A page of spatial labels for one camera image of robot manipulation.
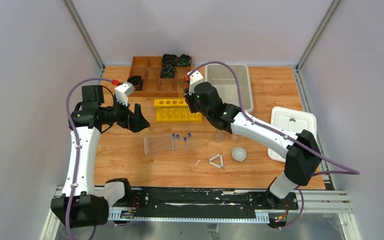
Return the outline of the clear glass test tube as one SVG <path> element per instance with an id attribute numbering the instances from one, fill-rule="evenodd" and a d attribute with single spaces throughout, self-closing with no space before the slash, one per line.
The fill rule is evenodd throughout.
<path id="1" fill-rule="evenodd" d="M 184 99 L 184 90 L 182 88 L 178 89 L 178 98 Z"/>

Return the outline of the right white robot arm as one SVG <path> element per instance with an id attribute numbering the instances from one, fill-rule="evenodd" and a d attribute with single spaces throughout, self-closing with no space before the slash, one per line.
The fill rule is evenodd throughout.
<path id="1" fill-rule="evenodd" d="M 183 96 L 190 112 L 201 113 L 217 130 L 251 139 L 285 159 L 283 172 L 272 181 L 263 197 L 270 208 L 281 207 L 291 191 L 307 186 L 314 176 L 321 157 L 310 131 L 296 133 L 260 121 L 242 112 L 239 106 L 224 103 L 208 82 L 197 84 L 194 90 L 184 89 Z"/>

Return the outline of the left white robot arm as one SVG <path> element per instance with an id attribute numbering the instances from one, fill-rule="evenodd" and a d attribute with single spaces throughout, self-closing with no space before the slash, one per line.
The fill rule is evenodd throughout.
<path id="1" fill-rule="evenodd" d="M 69 128 L 71 153 L 67 178 L 60 197 L 51 201 L 50 208 L 68 228 L 82 228 L 105 224 L 110 207 L 116 202 L 129 206 L 133 201 L 131 186 L 126 178 L 108 180 L 100 190 L 95 189 L 94 170 L 102 127 L 117 124 L 133 133 L 150 123 L 136 103 L 129 109 L 128 97 L 135 91 L 131 83 L 121 83 L 114 89 L 113 105 L 103 106 L 104 86 L 85 85 L 81 88 L 82 101 L 70 112 Z"/>

